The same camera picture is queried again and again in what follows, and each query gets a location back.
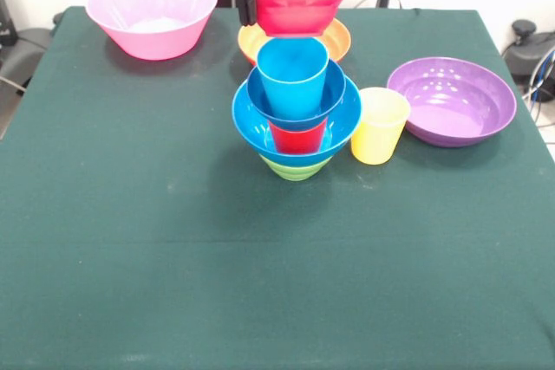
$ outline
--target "red bowl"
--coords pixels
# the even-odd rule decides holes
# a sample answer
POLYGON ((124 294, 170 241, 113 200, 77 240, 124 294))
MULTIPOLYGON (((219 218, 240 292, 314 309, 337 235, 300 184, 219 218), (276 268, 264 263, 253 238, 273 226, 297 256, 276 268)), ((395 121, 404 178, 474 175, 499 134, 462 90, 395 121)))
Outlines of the red bowl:
POLYGON ((268 36, 321 36, 342 0, 257 0, 258 24, 268 36))

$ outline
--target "pink bowl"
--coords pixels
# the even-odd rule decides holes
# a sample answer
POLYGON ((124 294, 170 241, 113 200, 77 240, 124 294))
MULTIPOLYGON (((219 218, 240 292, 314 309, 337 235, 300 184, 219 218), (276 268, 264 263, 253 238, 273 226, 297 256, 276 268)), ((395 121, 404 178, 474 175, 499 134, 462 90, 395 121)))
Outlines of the pink bowl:
POLYGON ((87 13, 128 54, 174 58, 200 38, 218 0, 88 0, 87 13))
POLYGON ((342 0, 257 0, 258 24, 268 36, 321 36, 342 0))

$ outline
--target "blue cup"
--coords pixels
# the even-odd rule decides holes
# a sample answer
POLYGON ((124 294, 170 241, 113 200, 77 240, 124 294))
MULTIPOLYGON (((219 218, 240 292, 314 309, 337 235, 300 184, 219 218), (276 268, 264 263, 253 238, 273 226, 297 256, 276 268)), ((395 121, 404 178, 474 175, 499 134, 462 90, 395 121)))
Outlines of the blue cup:
POLYGON ((329 53, 316 38, 274 38, 258 52, 258 70, 276 117, 303 120, 320 109, 329 53))

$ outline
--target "blue bowl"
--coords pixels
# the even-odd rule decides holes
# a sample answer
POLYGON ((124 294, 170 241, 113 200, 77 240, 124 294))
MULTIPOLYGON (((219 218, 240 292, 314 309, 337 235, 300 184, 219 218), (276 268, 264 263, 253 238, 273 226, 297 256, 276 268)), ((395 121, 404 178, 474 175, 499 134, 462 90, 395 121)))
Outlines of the blue bowl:
POLYGON ((305 120, 285 120, 276 117, 271 110, 270 102, 262 84, 262 75, 258 67, 252 69, 246 84, 247 93, 260 114, 277 127, 292 132, 309 130, 312 127, 318 126, 337 107, 345 93, 345 86, 346 81, 343 70, 336 62, 330 60, 326 81, 323 86, 322 101, 317 113, 305 120))
POLYGON ((283 166, 312 166, 338 153, 354 134, 362 115, 358 88, 349 78, 339 105, 328 116, 322 146, 316 153, 289 155, 274 146, 268 121, 258 112, 246 91, 246 82, 239 87, 232 105, 235 127, 260 155, 283 166))

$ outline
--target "red cup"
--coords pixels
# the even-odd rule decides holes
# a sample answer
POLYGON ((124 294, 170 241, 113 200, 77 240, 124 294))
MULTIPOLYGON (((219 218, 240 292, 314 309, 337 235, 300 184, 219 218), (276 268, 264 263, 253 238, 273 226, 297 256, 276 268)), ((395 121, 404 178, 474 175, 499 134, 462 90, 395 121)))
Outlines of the red cup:
POLYGON ((268 123, 278 152, 289 154, 315 153, 320 150, 322 145, 328 118, 326 117, 319 125, 300 132, 284 130, 271 123, 271 121, 268 121, 268 123))

